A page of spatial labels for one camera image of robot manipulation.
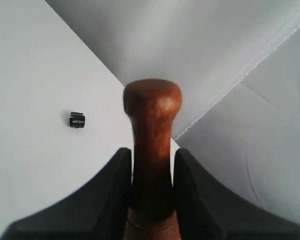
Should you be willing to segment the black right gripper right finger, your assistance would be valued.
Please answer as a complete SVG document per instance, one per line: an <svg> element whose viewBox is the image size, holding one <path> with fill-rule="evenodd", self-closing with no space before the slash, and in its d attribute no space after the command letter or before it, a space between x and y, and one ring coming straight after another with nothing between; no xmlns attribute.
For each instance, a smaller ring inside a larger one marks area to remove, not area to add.
<svg viewBox="0 0 300 240"><path fill-rule="evenodd" d="M300 240L300 225L240 197L184 148L174 157L173 188L183 240Z"/></svg>

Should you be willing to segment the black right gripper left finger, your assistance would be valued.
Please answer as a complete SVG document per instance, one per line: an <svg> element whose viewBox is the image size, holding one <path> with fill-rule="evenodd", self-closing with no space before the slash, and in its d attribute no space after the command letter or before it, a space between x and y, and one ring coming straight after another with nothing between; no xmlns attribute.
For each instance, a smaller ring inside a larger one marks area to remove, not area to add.
<svg viewBox="0 0 300 240"><path fill-rule="evenodd" d="M11 223L2 240L122 240L131 193L131 150L119 148L87 183Z"/></svg>

